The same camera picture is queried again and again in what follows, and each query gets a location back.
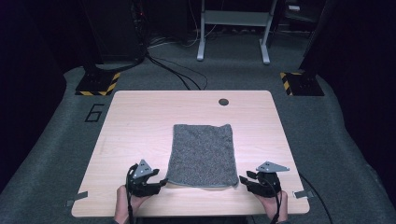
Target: gray cloth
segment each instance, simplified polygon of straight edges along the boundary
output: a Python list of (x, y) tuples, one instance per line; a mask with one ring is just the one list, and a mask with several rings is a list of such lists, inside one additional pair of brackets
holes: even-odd
[(175, 125), (166, 177), (171, 183), (191, 187), (236, 186), (231, 125)]

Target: triangular metal plate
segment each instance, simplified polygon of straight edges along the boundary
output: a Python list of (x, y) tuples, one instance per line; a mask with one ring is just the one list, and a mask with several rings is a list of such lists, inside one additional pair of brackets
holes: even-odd
[(264, 173), (275, 173), (275, 172), (289, 171), (290, 168), (275, 164), (270, 161), (266, 161), (265, 163), (257, 167), (256, 170)]
[(151, 175), (152, 173), (153, 171), (151, 167), (149, 167), (149, 164), (146, 163), (145, 160), (141, 160), (136, 168), (136, 171), (134, 172), (133, 179), (137, 179), (145, 175)]

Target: yellow and black hazard tape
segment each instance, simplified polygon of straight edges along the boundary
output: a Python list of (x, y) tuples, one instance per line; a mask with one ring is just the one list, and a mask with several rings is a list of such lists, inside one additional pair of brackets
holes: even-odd
[(120, 73), (114, 75), (113, 79), (111, 80), (110, 85), (108, 86), (106, 91), (76, 91), (76, 95), (109, 95), (113, 92), (114, 88), (116, 87), (117, 81), (119, 80)]
[(294, 76), (300, 76), (301, 73), (280, 73), (280, 77), (282, 78), (283, 82), (283, 87), (285, 88), (286, 94), (287, 95), (293, 95), (293, 92), (291, 91), (290, 84), (288, 82), (287, 75), (294, 75)]

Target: table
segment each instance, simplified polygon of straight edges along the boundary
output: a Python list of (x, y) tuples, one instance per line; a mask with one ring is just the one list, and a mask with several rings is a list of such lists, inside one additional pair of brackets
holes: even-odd
[(205, 10), (205, 0), (201, 5), (201, 38), (198, 48), (197, 60), (202, 61), (205, 54), (205, 25), (222, 24), (222, 25), (246, 25), (262, 26), (265, 31), (260, 39), (260, 48), (262, 50), (262, 61), (264, 64), (270, 63), (268, 49), (266, 46), (268, 34), (270, 33), (271, 23), (274, 17), (276, 1), (272, 0), (269, 12), (241, 12), (241, 11), (217, 11)]
[[(227, 99), (220, 105), (219, 99)], [(112, 217), (116, 190), (141, 159), (165, 178), (175, 124), (231, 124), (238, 175), (265, 161), (290, 168), (279, 172), (289, 196), (289, 213), (308, 212), (307, 199), (296, 199), (303, 185), (269, 91), (117, 91), (92, 153), (78, 192), (88, 197), (75, 201), (74, 217)], [(248, 216), (264, 210), (245, 185), (236, 188), (189, 188), (168, 183), (139, 209), (137, 217)]]

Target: towel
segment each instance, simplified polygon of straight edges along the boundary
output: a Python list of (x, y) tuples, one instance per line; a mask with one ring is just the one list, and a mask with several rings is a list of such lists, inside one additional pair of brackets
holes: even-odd
[(166, 177), (170, 183), (197, 188), (237, 186), (231, 125), (174, 125)]

